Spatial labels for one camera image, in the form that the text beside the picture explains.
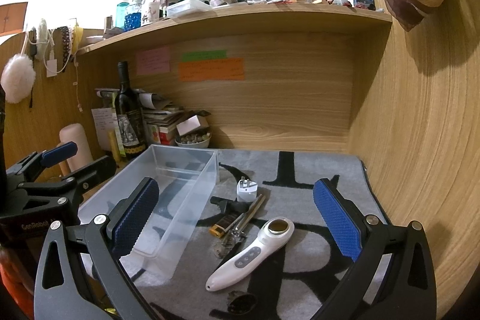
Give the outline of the clear plastic storage bin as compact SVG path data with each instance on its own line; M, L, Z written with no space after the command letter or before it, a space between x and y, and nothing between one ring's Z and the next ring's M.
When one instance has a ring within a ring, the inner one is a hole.
M145 177L157 182L159 199L130 255L120 262L129 276L169 280L216 186L217 152L150 146L83 203L80 221L111 212Z

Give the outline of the white handheld facial massager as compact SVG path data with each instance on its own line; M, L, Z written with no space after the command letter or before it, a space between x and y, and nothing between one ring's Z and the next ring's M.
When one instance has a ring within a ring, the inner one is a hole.
M270 255L284 247L292 237L295 224L284 217L273 218L259 230L255 240L217 270L207 282L208 292L218 292L244 280Z

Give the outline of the black gold lighter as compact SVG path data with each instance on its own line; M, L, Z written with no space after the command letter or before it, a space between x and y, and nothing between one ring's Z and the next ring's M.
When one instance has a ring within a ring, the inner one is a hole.
M238 221L242 214L231 213L222 217L217 223L214 223L209 228L209 233L216 238L223 237Z

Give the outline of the white plug adapter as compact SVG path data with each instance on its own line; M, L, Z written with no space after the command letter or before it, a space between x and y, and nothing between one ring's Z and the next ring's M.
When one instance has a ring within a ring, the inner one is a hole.
M242 176L236 187L237 201L252 203L256 200L258 183Z

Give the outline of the silver metal tube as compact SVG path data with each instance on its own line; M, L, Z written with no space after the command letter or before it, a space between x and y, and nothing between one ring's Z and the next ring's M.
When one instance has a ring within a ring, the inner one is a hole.
M257 196L256 200L250 205L247 212L245 212L244 216L240 218L239 222L233 229L233 234L235 236L240 236L244 231L246 225L252 220L252 218L256 215L257 211L262 207L266 196L260 194Z

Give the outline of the small dark faceted cup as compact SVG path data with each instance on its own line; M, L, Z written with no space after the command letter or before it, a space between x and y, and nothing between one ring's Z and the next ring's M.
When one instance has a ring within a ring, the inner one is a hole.
M231 291L228 294L227 312L242 316L250 313L257 305L258 299L250 292Z

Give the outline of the stack of books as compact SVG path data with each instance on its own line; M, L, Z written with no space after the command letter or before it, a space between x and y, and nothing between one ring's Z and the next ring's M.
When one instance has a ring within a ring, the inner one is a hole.
M176 125L185 119L185 109L167 104L161 110L143 107L142 112L147 141L156 145L174 145L178 136Z

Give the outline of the white fluffy pompom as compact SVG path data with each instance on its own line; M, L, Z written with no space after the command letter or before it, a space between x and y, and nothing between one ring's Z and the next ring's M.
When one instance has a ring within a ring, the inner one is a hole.
M26 54L15 54L9 59L1 75L6 101L17 104L24 100L30 95L35 79L36 72L30 57Z

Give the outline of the small white cardboard box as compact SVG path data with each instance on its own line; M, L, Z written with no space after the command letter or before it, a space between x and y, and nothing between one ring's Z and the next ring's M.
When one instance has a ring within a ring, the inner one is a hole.
M198 132L207 128L209 128L208 121L201 115L193 115L176 125L179 136L184 136L192 132Z

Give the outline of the pink sticky note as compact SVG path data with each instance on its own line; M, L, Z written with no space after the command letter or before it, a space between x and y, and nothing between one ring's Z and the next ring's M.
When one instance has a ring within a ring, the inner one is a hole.
M157 75L170 72L170 49L163 46L138 52L136 74L138 76Z

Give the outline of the green sticky note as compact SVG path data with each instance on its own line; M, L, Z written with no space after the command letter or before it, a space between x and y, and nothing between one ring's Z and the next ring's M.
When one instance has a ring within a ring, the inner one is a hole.
M185 52L181 55L182 62L216 60L227 58L226 49L202 50Z

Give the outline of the blue dotted glass bottle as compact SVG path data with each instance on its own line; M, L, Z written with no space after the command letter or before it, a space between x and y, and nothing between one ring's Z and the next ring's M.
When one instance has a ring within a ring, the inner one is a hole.
M143 0L132 0L127 6L124 19L124 31L132 31L142 26Z

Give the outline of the orange sticky note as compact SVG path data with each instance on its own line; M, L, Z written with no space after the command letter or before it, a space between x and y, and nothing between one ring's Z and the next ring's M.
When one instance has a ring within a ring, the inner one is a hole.
M242 58L181 62L178 66L178 74L182 82L245 79L244 62Z

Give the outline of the white tray on shelf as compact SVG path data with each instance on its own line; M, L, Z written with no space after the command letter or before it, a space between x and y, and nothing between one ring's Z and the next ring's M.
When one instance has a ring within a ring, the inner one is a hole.
M211 11L212 8L199 0L183 0L175 4L169 5L166 9L166 15L168 18L179 18L183 15L188 15L198 12Z

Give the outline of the wooden shelf board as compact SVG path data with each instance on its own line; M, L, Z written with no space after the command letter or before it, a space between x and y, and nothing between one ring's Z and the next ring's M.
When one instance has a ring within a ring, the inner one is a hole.
M254 33L328 32L353 34L389 27L392 17L378 11L325 4L287 3L219 7L165 19L84 46L79 56L155 49L188 40Z

